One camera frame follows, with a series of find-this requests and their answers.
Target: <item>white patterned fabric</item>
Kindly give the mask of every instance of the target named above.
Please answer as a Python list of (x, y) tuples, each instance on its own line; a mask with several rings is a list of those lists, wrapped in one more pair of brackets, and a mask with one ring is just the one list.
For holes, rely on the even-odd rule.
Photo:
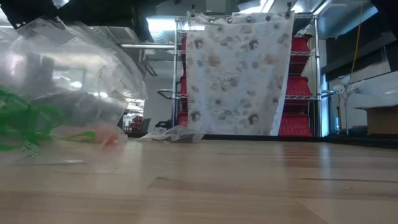
[(188, 127), (206, 134), (279, 132), (294, 13), (197, 15), (187, 33)]

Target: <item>curtain ring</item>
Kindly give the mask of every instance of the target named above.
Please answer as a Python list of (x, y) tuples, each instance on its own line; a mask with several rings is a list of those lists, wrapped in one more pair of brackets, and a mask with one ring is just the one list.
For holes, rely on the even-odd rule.
[(254, 19), (253, 19), (251, 16), (247, 16), (246, 22), (247, 22), (247, 23), (254, 22)]

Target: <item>cardboard box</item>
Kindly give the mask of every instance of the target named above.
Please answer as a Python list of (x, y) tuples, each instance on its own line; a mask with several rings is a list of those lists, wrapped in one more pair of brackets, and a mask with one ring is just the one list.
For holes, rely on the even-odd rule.
[(368, 112), (368, 134), (398, 134), (398, 105), (358, 109)]

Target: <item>clear plastic bag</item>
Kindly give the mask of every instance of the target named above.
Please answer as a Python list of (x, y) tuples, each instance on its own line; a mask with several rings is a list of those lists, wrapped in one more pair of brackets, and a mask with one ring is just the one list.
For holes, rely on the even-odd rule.
[(183, 126), (176, 126), (163, 133), (146, 134), (137, 141), (191, 143), (197, 142), (203, 137), (204, 134), (199, 134), (196, 130), (192, 130)]
[(349, 87), (353, 94), (349, 104), (358, 109), (398, 105), (398, 83), (384, 77), (362, 80)]
[(146, 98), (141, 73), (128, 72), (120, 54), (70, 31), (36, 19), (0, 39), (1, 155), (19, 151), (23, 164), (86, 161), (119, 142), (125, 97)]

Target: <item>wooden floor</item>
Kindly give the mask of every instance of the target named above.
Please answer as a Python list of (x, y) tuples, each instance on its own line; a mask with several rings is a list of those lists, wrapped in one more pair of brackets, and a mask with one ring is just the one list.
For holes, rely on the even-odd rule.
[(398, 151), (130, 141), (96, 162), (0, 169), (0, 223), (398, 223)]

